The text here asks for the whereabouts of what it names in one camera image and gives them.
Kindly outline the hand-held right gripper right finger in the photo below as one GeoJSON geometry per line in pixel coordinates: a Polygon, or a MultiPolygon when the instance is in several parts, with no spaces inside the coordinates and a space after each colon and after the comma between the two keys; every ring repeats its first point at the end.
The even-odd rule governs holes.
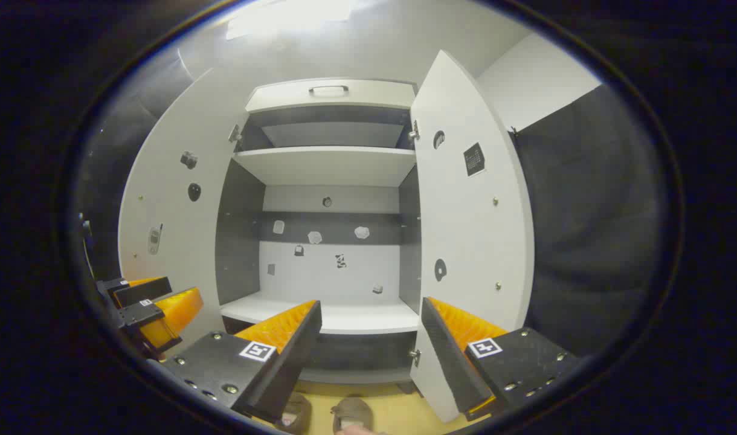
{"type": "Polygon", "coordinates": [[[443,422],[523,407],[578,364],[578,356],[536,330],[507,332],[441,300],[423,299],[420,393],[443,422]]]}

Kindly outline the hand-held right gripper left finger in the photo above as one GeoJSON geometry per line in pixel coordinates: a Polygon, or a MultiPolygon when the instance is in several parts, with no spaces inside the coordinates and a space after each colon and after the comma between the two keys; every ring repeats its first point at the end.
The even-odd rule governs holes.
{"type": "Polygon", "coordinates": [[[321,333],[321,302],[310,300],[229,334],[210,332],[162,363],[192,396],[274,423],[321,333]]]}

